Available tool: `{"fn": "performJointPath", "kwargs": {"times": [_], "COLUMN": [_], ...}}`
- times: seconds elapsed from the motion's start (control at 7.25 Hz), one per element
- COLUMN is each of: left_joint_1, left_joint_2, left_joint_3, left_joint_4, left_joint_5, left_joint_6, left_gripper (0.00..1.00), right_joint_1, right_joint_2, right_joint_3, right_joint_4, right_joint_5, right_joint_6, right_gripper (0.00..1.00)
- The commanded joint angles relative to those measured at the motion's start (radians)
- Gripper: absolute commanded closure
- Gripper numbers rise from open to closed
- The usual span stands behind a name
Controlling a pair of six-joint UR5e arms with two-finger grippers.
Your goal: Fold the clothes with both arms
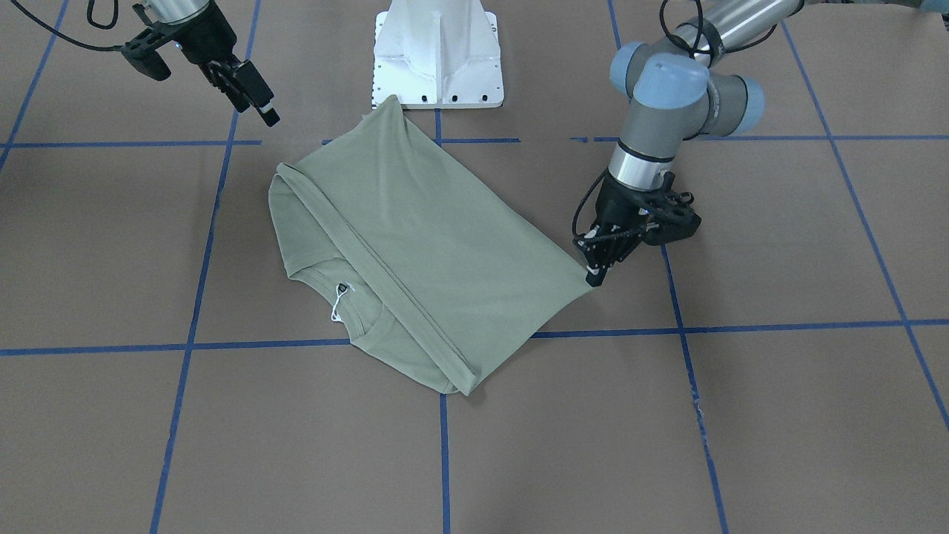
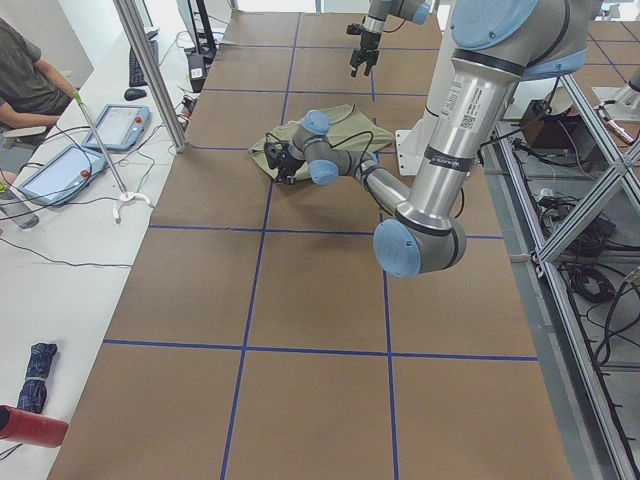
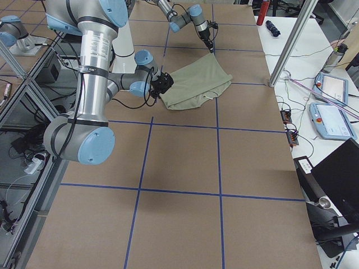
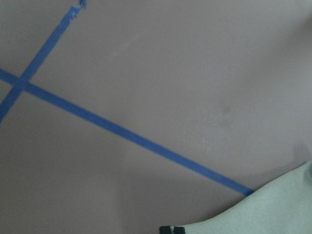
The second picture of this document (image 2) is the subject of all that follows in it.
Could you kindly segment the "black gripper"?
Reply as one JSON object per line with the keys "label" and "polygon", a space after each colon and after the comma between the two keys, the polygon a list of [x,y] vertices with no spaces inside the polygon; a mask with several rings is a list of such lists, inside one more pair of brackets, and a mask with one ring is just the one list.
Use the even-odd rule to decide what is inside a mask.
{"label": "black gripper", "polygon": [[364,30],[360,37],[358,49],[354,49],[350,59],[350,75],[357,76],[358,68],[365,65],[364,75],[369,76],[377,64],[381,34]]}
{"label": "black gripper", "polygon": [[295,158],[289,151],[290,144],[287,142],[276,143],[275,150],[275,165],[277,169],[277,176],[274,178],[274,183],[281,184],[286,180],[286,184],[295,184],[297,182],[295,176],[296,173],[302,168],[304,161]]}

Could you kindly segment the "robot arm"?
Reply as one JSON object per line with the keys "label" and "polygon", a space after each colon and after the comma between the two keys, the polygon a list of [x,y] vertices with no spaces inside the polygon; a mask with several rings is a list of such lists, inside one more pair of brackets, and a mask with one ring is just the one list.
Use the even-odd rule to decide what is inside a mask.
{"label": "robot arm", "polygon": [[361,23],[349,24],[346,34],[358,36],[359,47],[354,49],[350,59],[351,76],[356,77],[361,65],[365,65],[364,75],[369,76],[379,56],[379,45],[389,16],[422,25],[431,11],[430,1],[420,0],[373,0],[367,15]]}
{"label": "robot arm", "polygon": [[328,185],[350,176],[385,208],[374,232],[380,266],[397,277],[448,269],[464,255],[466,236],[454,202],[483,142],[523,81],[579,70],[586,59],[588,1],[459,1],[452,7],[453,78],[416,179],[405,185],[364,151],[334,148],[330,121],[309,111],[293,136],[264,153],[277,180],[301,168]]}

